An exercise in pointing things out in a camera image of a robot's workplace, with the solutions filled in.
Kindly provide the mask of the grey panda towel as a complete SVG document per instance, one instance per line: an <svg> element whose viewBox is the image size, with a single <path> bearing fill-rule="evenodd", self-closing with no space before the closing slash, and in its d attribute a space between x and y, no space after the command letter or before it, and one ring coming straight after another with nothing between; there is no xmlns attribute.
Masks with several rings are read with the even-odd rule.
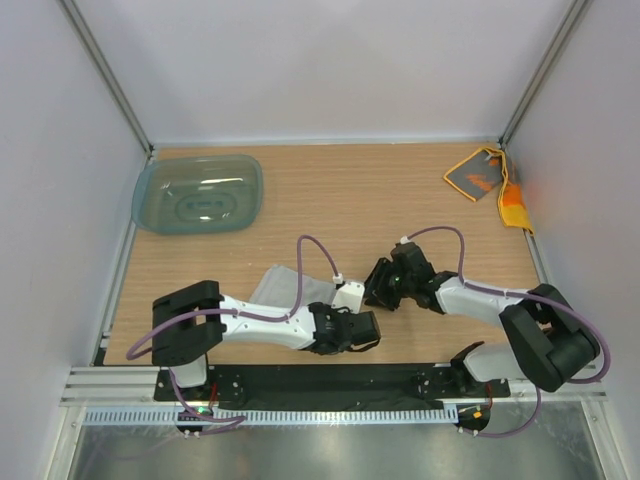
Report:
<svg viewBox="0 0 640 480"><path fill-rule="evenodd" d="M321 281L303 275L300 305L306 306L310 303L321 302L336 306L334 298L342 290L363 295L364 285L356 281L346 281L341 288L337 289L333 282ZM291 310L297 298L297 291L298 273L285 266L273 265L263 275L248 302Z"/></svg>

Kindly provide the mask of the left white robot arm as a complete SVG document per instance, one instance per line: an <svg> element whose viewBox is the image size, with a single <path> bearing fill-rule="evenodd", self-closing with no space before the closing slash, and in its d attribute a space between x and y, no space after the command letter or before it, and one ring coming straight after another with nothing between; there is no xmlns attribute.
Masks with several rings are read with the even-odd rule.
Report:
<svg viewBox="0 0 640 480"><path fill-rule="evenodd" d="M216 281L192 284L153 302L152 364L169 368L180 392L199 400L212 386L207 354L221 343L266 343L318 355L365 351L381 334L374 313L359 310L358 287L344 286L345 305L312 302L291 314L223 295Z"/></svg>

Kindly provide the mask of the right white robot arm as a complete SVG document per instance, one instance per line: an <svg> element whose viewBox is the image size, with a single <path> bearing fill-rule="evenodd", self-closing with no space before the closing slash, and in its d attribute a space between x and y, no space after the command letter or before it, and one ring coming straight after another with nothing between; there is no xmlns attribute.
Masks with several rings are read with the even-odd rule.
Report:
<svg viewBox="0 0 640 480"><path fill-rule="evenodd" d="M394 311L410 298L441 315L459 315L502 328L507 341L483 342L461 354L450 372L453 389L472 396L486 382L527 379L555 392L602 352L598 337L552 285L505 290L436 271L413 242L398 243L380 258L365 281L365 303Z"/></svg>

